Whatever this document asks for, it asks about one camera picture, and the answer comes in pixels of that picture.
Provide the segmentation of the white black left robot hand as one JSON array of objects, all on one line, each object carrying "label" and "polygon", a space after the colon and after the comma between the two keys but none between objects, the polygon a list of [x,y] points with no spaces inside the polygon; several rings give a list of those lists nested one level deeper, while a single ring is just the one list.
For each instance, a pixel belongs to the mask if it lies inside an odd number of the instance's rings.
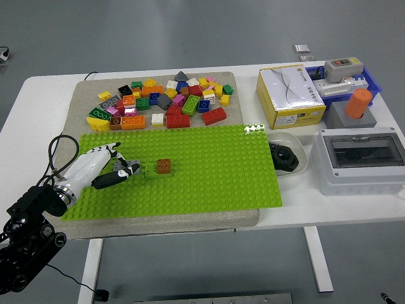
[{"label": "white black left robot hand", "polygon": [[[104,146],[95,147],[74,162],[66,172],[64,179],[54,186],[54,190],[67,206],[74,205],[80,198],[82,190],[86,187],[103,189],[114,186],[136,173],[140,168],[138,162],[129,164],[121,153],[114,150],[120,143],[114,142]],[[111,158],[117,158],[122,168],[101,175],[101,170],[108,164]]]}]

